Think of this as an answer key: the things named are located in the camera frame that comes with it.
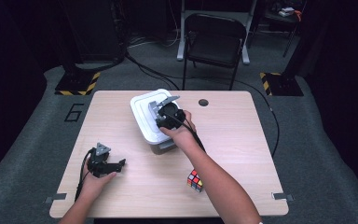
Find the small round object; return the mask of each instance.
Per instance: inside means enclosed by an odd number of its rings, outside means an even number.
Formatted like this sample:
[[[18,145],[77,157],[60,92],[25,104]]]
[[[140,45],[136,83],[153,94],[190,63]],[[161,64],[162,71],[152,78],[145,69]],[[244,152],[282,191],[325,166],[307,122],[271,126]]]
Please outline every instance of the small round object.
[[[209,104],[209,102],[205,99],[200,99],[199,100],[199,105],[201,106],[207,106]]]

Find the container lid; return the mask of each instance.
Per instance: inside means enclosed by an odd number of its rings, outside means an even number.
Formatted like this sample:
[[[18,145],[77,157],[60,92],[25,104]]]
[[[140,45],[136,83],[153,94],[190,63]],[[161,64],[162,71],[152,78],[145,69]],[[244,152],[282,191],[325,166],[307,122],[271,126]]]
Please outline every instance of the container lid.
[[[146,142],[151,145],[157,145],[171,139],[159,130],[156,124],[156,116],[149,106],[152,102],[158,104],[170,96],[171,94],[168,91],[159,89],[131,99],[132,113]],[[175,101],[172,102],[179,108],[179,105]]]

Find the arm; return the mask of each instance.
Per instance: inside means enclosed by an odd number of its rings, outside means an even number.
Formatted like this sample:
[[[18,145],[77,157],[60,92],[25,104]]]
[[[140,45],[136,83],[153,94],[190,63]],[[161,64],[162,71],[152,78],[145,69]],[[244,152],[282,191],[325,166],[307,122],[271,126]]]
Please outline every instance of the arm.
[[[186,124],[194,131],[191,114],[185,111]],[[190,159],[202,180],[211,203],[225,223],[259,223],[261,217],[243,187],[197,144],[192,133],[184,126],[177,130],[160,128],[173,139]]]
[[[83,175],[85,177],[80,195],[60,223],[84,223],[92,204],[103,191],[103,187],[116,176],[116,173],[113,172],[101,178],[95,177],[89,173],[86,162]]]

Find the person's right hand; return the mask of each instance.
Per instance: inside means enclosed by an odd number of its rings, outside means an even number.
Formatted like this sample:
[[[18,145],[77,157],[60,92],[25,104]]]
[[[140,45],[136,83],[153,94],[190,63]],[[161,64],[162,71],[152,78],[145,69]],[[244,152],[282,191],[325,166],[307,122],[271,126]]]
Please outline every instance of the person's right hand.
[[[196,126],[191,121],[191,113],[186,110],[184,110],[184,113],[186,115],[184,124],[187,125],[188,127],[191,127],[191,129],[195,132]],[[175,130],[169,130],[164,127],[161,127],[159,129],[164,134],[172,138],[175,144],[181,149],[187,149],[198,145],[196,140],[194,139],[193,134],[183,125]]]
[[[103,177],[96,177],[89,172],[87,166],[88,163],[89,159],[86,160],[83,167],[83,188],[80,191],[79,198],[86,198],[87,200],[94,202],[103,191],[104,186],[109,183],[117,173],[113,172]]]

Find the rubik's cube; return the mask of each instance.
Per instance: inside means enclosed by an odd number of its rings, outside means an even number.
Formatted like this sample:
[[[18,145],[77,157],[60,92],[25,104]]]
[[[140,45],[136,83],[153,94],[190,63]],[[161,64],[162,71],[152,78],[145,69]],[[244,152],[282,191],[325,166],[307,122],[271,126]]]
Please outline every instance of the rubik's cube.
[[[202,182],[196,170],[193,170],[187,178],[187,184],[194,190],[201,192],[202,191]]]

